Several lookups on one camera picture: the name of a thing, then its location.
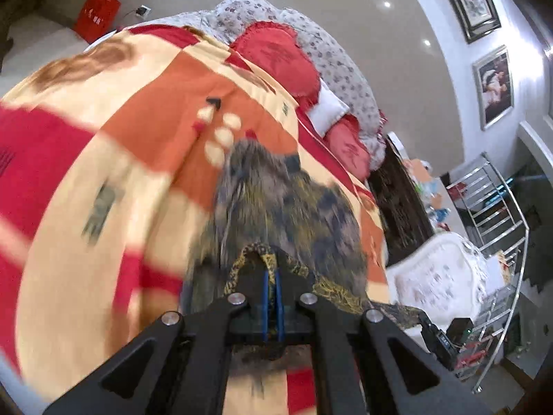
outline bolt head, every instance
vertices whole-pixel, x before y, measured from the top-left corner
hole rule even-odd
[[[227,300],[233,306],[240,306],[245,303],[245,295],[243,293],[231,293]]]
[[[313,295],[313,293],[303,293],[303,295],[300,296],[300,301],[308,306],[315,304],[317,300],[317,295]]]
[[[161,321],[163,322],[164,325],[167,325],[167,326],[172,326],[173,324],[177,324],[179,320],[180,320],[180,315],[178,312],[173,312],[173,311],[165,312],[161,316]]]
[[[365,316],[367,317],[367,320],[369,320],[371,323],[380,323],[384,319],[384,315],[382,315],[382,312],[377,309],[367,310]]]

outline floor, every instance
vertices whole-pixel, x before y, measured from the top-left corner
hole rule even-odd
[[[0,96],[48,62],[75,55],[88,46],[69,28],[37,14],[28,15],[14,23],[9,35],[14,38],[14,45],[4,58],[0,73]]]
[[[470,388],[476,383],[477,377],[466,381]],[[496,365],[489,369],[488,374],[482,381],[482,392],[476,394],[486,406],[496,413],[504,407],[511,410],[515,408],[524,395],[523,388],[518,385],[514,378],[505,368]]]

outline bedspread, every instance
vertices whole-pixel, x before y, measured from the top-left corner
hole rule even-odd
[[[372,195],[278,82],[215,39],[137,27],[45,66],[0,101],[0,346],[45,399],[177,308],[191,245],[243,137],[297,154],[314,182],[341,188],[367,294],[387,302]]]

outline black metal frame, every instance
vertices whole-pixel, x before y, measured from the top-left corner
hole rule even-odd
[[[486,119],[486,107],[484,105],[484,102],[482,101],[482,76],[480,76],[480,69],[482,69],[485,65],[488,65],[490,62],[493,62],[495,59],[499,58],[502,55],[507,56],[507,70],[509,72],[509,92],[510,92],[510,106],[507,107],[507,109],[503,110],[501,113],[496,115],[494,118],[492,118],[490,121]],[[515,95],[514,95],[514,88],[513,88],[513,70],[511,68],[511,62],[509,58],[509,51],[507,50],[506,45],[502,45],[491,51],[490,53],[486,54],[484,57],[481,57],[478,59],[473,65],[472,65],[472,73],[474,75],[475,84],[476,84],[476,93],[478,95],[478,112],[480,115],[480,128],[483,131],[486,131],[488,128],[496,124],[498,121],[500,121],[503,117],[505,117],[507,114],[509,114],[514,106],[515,106]]]
[[[311,345],[319,415],[491,413],[377,310],[342,312],[283,269],[272,305],[264,268],[239,276],[231,297],[201,313],[164,314],[44,414],[220,414],[239,344]]]
[[[468,44],[471,44],[472,42],[477,41],[479,38],[488,35],[497,28],[501,28],[501,22],[499,21],[499,16],[497,14],[496,6],[494,5],[493,0],[486,0],[486,3],[488,4],[491,12],[491,19],[481,22],[475,26],[472,26],[470,24],[468,14],[465,10],[465,7],[463,6],[463,3],[461,3],[461,0],[450,0],[450,2],[453,6],[453,9],[455,10],[455,14],[457,14],[457,18],[459,19],[459,23],[461,24],[463,33],[465,34],[465,38],[467,39]]]

